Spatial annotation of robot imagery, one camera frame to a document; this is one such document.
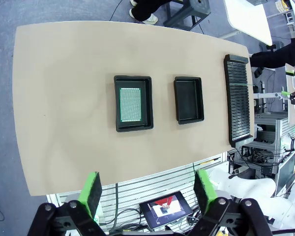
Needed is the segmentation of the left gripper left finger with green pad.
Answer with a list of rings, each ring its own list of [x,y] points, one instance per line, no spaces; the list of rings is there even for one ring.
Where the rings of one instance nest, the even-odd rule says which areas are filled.
[[[56,207],[52,203],[41,204],[29,229],[29,236],[63,236],[69,230],[77,230],[81,236],[104,236],[104,231],[94,217],[102,185],[98,172],[88,175],[78,200],[71,200]]]

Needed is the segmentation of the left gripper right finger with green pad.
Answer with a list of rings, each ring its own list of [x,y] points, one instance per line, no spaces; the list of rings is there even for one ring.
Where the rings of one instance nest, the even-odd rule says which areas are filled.
[[[195,172],[194,192],[202,216],[189,236],[215,236],[221,227],[227,228],[233,236],[272,235],[256,200],[248,198],[236,203],[217,197],[205,170]]]

